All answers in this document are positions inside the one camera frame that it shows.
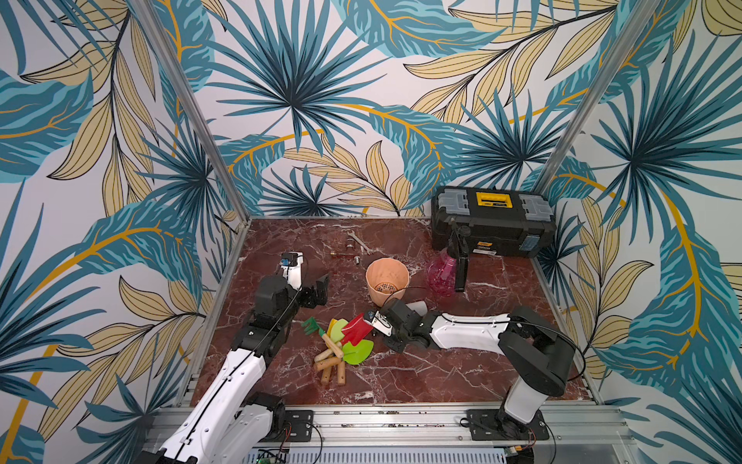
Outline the green toy rake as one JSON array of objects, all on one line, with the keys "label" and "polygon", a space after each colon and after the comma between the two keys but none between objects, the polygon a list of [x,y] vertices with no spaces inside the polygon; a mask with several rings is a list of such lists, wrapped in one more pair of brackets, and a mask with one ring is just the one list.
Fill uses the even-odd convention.
[{"label": "green toy rake", "polygon": [[342,349],[330,338],[327,332],[320,327],[314,317],[310,317],[309,319],[305,320],[305,322],[301,323],[301,328],[303,328],[303,331],[307,336],[310,336],[311,334],[318,334],[318,336],[322,338],[328,349],[330,349],[330,352],[334,353],[334,355],[336,355],[336,357],[338,357],[339,359],[343,358],[344,352],[342,351]]}]

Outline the red toy shovel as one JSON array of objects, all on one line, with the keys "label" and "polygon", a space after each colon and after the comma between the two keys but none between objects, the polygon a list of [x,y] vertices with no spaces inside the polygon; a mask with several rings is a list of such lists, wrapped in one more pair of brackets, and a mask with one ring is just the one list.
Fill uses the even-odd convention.
[{"label": "red toy shovel", "polygon": [[[351,322],[348,322],[348,325],[343,329],[345,336],[343,340],[341,340],[342,346],[347,342],[357,345],[361,340],[367,339],[366,337],[372,332],[372,330],[373,328],[364,321],[362,315],[357,316]],[[331,357],[336,357],[336,355],[330,352],[330,349],[327,347],[314,358],[314,361],[315,363],[320,363],[330,359]]]}]

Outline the pink spray bottle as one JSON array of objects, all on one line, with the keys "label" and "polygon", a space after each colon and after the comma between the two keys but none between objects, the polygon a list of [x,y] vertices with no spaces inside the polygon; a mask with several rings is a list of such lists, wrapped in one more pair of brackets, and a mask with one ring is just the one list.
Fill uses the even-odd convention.
[{"label": "pink spray bottle", "polygon": [[437,295],[448,297],[466,289],[470,262],[468,238],[471,228],[453,224],[448,243],[427,271],[429,288]]}]

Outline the small white spray bottle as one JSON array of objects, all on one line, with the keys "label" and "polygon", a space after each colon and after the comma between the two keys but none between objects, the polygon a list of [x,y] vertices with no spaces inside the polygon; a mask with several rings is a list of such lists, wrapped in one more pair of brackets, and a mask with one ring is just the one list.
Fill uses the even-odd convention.
[{"label": "small white spray bottle", "polygon": [[427,303],[425,301],[407,303],[407,307],[409,307],[411,311],[415,312],[420,317],[425,317],[426,313],[428,312]]}]

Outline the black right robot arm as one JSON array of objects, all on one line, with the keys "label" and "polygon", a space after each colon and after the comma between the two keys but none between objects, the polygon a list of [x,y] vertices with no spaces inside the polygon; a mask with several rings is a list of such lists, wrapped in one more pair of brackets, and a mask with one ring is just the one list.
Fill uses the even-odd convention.
[{"label": "black right robot arm", "polygon": [[540,441],[550,437],[542,404],[564,395],[577,346],[530,307],[496,316],[458,316],[429,311],[420,314],[398,299],[366,317],[391,350],[408,345],[496,353],[508,359],[518,377],[504,402],[494,409],[465,413],[465,426],[475,441]]}]

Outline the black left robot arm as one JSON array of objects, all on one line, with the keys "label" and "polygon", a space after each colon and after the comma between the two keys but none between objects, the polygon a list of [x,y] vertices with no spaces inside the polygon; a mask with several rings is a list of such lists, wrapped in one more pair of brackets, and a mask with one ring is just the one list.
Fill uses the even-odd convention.
[{"label": "black left robot arm", "polygon": [[155,452],[136,463],[240,463],[260,441],[276,437],[285,405],[278,396],[251,394],[288,340],[299,309],[326,305],[330,276],[291,286],[280,275],[263,278],[253,312],[238,332],[220,374],[187,419]]}]

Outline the light green narrow trowel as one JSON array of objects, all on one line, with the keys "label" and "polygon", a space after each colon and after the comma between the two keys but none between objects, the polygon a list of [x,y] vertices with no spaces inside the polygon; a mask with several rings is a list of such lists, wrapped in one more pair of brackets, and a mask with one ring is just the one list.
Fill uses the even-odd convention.
[{"label": "light green narrow trowel", "polygon": [[345,334],[343,329],[348,325],[346,319],[332,319],[330,326],[328,327],[328,335],[333,342],[340,342],[343,340]]}]

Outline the peach plastic flower pot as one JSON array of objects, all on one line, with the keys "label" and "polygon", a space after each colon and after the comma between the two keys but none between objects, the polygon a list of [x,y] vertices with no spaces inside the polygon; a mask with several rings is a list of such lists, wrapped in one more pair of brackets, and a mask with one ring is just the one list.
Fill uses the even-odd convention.
[{"label": "peach plastic flower pot", "polygon": [[382,307],[388,298],[401,299],[404,296],[411,277],[402,262],[380,258],[368,266],[365,279],[371,301]]}]

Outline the light green wide trowel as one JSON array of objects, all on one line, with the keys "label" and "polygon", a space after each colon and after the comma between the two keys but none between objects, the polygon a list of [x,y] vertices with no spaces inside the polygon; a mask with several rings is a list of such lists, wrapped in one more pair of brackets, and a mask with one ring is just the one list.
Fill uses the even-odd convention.
[{"label": "light green wide trowel", "polygon": [[347,365],[360,365],[371,355],[373,348],[374,342],[368,339],[361,340],[357,345],[347,342],[342,346],[343,361],[337,366],[337,384],[339,386],[346,385]]}]

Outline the silver wrench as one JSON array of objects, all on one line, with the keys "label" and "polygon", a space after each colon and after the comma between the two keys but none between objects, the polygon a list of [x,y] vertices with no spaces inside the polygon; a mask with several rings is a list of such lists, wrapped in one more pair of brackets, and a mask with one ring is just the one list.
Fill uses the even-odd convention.
[{"label": "silver wrench", "polygon": [[373,253],[372,249],[359,236],[357,236],[355,232],[348,231],[347,235],[349,238],[354,240],[366,254],[371,255]]}]

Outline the black yellow toolbox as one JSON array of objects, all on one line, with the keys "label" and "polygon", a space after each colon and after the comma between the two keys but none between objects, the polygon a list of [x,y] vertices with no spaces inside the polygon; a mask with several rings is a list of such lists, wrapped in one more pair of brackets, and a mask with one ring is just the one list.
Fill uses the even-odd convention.
[{"label": "black yellow toolbox", "polygon": [[471,251],[531,258],[556,233],[555,215],[541,195],[445,186],[431,200],[431,240],[444,249],[453,228],[468,232]]}]

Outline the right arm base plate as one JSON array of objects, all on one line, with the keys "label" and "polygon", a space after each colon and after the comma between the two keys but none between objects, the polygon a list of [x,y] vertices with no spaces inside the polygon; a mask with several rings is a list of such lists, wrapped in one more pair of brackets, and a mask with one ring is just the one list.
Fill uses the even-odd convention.
[{"label": "right arm base plate", "polygon": [[520,423],[500,409],[469,409],[460,425],[469,429],[473,441],[539,442],[551,438],[543,414],[536,411],[533,419]]}]

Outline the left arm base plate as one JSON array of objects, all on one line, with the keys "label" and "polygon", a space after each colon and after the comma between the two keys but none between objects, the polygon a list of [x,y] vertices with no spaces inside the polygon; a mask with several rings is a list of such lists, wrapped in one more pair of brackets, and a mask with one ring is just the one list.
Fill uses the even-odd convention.
[{"label": "left arm base plate", "polygon": [[272,413],[269,434],[259,441],[263,443],[308,443],[312,439],[314,425],[313,410],[286,410]]}]

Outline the aluminium front rail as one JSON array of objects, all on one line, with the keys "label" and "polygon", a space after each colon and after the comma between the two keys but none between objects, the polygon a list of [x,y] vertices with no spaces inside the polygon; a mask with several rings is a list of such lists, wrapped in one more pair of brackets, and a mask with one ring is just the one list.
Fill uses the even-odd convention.
[{"label": "aluminium front rail", "polygon": [[[620,411],[612,406],[549,402],[542,406],[551,438],[546,441],[473,441],[460,425],[469,409],[498,409],[494,403],[290,406],[313,410],[308,443],[263,443],[240,463],[253,462],[260,449],[284,446],[287,463],[638,463],[638,446]],[[147,423],[140,442],[155,452],[189,416],[192,408],[166,408]]]}]

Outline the right aluminium corner post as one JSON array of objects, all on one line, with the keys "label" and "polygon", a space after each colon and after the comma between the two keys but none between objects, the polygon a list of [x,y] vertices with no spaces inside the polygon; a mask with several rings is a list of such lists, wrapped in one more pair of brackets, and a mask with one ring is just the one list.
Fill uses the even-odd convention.
[{"label": "right aluminium corner post", "polygon": [[643,32],[645,25],[651,20],[659,4],[659,1],[639,1],[637,6],[631,10],[631,15],[628,17],[624,29],[616,37],[616,44],[609,51],[605,64],[596,72],[591,86],[587,88],[587,94],[575,110],[574,116],[548,162],[544,164],[543,170],[533,186],[533,193],[546,193],[583,125],[599,105],[601,98],[622,68],[624,60],[630,54],[635,42]]}]

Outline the aluminium corner post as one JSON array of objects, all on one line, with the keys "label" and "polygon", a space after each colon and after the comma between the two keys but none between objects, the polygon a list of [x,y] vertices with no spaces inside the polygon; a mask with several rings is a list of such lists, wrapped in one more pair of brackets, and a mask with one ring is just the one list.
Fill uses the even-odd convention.
[{"label": "aluminium corner post", "polygon": [[631,15],[628,17],[624,29],[616,37],[616,44],[609,51],[605,64],[596,72],[591,86],[587,88],[587,94],[575,110],[574,116],[548,162],[544,164],[543,170],[533,186],[533,193],[546,193],[583,125],[599,105],[601,98],[622,68],[624,60],[630,54],[635,42],[643,32],[645,25],[651,20],[659,4],[659,1],[639,1],[637,6],[631,10]]},{"label": "aluminium corner post", "polygon": [[129,2],[129,5],[131,5],[133,13],[141,22],[144,34],[149,40],[156,57],[160,60],[164,73],[167,75],[176,97],[181,101],[185,116],[191,122],[191,127],[204,147],[208,159],[214,166],[216,176],[222,182],[227,198],[234,207],[241,225],[243,227],[249,226],[249,213],[243,206],[241,195],[238,193],[230,177],[220,149],[216,145],[206,119],[198,106],[195,94],[191,90],[191,85],[187,82],[187,77],[181,63],[178,61],[176,51],[168,42],[165,29],[158,18],[155,7],[151,1],[145,0],[133,0]]}]

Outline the left aluminium corner post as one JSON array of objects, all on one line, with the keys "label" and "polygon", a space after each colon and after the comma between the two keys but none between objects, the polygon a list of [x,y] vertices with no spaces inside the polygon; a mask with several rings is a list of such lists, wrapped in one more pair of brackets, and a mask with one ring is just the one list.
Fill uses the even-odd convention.
[{"label": "left aluminium corner post", "polygon": [[243,227],[249,226],[249,213],[243,206],[241,195],[238,193],[230,177],[220,149],[216,145],[206,119],[198,106],[195,94],[191,90],[191,85],[187,82],[187,77],[181,63],[178,61],[176,51],[168,42],[165,29],[158,18],[155,7],[151,1],[145,0],[133,0],[129,2],[129,5],[131,5],[133,13],[141,22],[144,34],[149,40],[156,57],[160,60],[164,73],[167,75],[176,97],[181,101],[185,116],[191,122],[191,127],[204,147],[208,159],[214,166],[216,176],[222,182],[227,198],[234,207],[241,225]]}]

